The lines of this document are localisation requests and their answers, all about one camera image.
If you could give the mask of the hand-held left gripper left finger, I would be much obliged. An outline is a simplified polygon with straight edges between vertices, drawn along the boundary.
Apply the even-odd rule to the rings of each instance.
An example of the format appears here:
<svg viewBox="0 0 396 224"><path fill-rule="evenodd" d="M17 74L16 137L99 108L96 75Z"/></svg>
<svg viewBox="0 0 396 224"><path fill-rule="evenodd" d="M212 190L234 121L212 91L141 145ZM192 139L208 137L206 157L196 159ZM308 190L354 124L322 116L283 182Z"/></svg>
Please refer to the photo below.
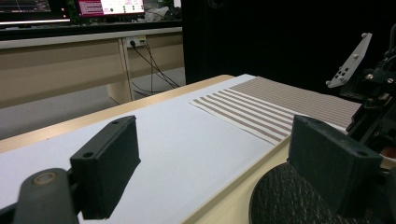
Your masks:
<svg viewBox="0 0 396 224"><path fill-rule="evenodd" d="M70 163L83 218L110 218L140 162L135 116L110 121L76 152Z"/></svg>

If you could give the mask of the striped placemat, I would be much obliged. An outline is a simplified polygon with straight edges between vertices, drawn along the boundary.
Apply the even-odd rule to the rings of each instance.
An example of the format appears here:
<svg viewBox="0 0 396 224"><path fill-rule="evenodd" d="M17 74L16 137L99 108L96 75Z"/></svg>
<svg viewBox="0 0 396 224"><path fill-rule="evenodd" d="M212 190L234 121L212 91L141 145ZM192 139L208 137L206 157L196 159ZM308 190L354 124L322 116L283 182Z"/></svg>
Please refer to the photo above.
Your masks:
<svg viewBox="0 0 396 224"><path fill-rule="evenodd" d="M344 132L360 107L263 77L198 97L191 104L273 145L291 134L296 115L322 120Z"/></svg>

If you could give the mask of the white board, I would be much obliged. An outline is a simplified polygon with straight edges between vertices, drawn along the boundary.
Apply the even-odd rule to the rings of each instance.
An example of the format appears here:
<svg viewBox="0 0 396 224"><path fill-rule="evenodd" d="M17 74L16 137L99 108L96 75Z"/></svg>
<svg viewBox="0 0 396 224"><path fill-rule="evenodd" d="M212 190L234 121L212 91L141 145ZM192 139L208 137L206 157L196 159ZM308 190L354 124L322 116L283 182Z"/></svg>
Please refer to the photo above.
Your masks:
<svg viewBox="0 0 396 224"><path fill-rule="evenodd" d="M111 120L134 115L141 162L112 214L81 224L180 224L273 147L191 104L254 76L220 76L0 141L0 209L21 182L69 158Z"/></svg>

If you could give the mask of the white wall socket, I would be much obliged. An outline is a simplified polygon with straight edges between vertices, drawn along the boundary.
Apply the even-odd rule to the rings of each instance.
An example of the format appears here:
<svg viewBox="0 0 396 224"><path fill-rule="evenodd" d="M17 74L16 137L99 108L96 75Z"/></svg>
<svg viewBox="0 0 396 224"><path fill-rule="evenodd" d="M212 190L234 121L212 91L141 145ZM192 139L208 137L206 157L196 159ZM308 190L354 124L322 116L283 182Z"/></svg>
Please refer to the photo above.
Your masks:
<svg viewBox="0 0 396 224"><path fill-rule="evenodd" d="M145 45L146 37L144 35L129 36L125 38L128 48L141 47Z"/></svg>

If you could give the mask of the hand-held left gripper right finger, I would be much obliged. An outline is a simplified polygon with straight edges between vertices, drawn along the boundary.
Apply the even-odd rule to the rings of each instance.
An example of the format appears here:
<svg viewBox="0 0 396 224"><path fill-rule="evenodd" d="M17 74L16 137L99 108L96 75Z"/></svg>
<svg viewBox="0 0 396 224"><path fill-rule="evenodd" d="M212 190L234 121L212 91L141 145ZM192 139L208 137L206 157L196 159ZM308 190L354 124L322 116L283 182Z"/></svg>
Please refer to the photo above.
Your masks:
<svg viewBox="0 0 396 224"><path fill-rule="evenodd" d="M365 213L369 181L381 161L370 148L321 120L293 119L289 163L338 215Z"/></svg>

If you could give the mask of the bright monitor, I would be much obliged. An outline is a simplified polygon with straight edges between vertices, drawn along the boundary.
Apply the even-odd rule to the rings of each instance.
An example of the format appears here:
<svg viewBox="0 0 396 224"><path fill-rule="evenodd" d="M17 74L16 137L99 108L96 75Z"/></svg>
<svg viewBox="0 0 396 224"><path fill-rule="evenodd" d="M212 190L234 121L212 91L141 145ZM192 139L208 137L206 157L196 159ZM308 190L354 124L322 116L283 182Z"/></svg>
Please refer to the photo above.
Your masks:
<svg viewBox="0 0 396 224"><path fill-rule="evenodd" d="M74 0L80 17L137 15L145 12L144 0Z"/></svg>

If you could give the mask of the dark monitor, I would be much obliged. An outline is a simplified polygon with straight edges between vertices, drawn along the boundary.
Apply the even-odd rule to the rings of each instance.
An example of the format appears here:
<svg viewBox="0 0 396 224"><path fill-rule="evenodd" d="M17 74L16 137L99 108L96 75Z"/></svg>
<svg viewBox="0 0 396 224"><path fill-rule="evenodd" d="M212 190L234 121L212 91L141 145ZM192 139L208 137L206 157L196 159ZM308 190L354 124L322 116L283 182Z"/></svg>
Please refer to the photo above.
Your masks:
<svg viewBox="0 0 396 224"><path fill-rule="evenodd" d="M0 25L70 22L66 0L0 0Z"/></svg>

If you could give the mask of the beige tray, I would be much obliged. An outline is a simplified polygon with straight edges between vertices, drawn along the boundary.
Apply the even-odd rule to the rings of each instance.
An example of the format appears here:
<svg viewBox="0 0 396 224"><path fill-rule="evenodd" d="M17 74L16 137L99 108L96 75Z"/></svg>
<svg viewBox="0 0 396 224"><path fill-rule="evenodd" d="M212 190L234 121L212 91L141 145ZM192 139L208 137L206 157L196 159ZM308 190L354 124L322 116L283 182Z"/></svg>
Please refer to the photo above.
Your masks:
<svg viewBox="0 0 396 224"><path fill-rule="evenodd" d="M249 202L256 184L272 168L287 161L289 146L288 136L181 223L248 224Z"/></svg>

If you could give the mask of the black curtain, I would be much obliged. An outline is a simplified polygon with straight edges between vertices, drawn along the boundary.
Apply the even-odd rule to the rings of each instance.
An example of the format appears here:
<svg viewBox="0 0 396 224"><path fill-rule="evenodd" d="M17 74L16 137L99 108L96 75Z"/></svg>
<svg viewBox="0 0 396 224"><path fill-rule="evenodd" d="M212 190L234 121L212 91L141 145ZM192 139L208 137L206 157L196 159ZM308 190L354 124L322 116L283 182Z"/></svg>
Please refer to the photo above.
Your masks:
<svg viewBox="0 0 396 224"><path fill-rule="evenodd" d="M364 33L365 67L389 47L396 0L181 0L186 79L250 74L329 92Z"/></svg>

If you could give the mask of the white crumpled bag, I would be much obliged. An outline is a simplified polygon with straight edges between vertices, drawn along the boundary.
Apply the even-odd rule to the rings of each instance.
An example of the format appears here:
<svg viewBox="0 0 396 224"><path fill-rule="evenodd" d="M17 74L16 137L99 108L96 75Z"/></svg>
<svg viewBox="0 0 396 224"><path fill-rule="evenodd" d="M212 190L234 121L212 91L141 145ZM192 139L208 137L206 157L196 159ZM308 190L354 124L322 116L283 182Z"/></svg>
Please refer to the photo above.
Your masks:
<svg viewBox="0 0 396 224"><path fill-rule="evenodd" d="M169 7L151 8L145 13L147 22L163 21Z"/></svg>

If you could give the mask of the beige desk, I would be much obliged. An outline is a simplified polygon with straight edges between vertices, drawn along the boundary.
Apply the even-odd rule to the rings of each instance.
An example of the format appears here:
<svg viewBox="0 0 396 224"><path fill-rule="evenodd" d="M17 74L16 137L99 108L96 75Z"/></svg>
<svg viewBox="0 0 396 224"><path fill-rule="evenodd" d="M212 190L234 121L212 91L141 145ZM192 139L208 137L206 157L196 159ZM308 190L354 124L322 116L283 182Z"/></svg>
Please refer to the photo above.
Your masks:
<svg viewBox="0 0 396 224"><path fill-rule="evenodd" d="M0 41L0 108L103 85L117 103L131 102L129 80L149 72L128 48L140 36L163 70L184 65L180 27Z"/></svg>

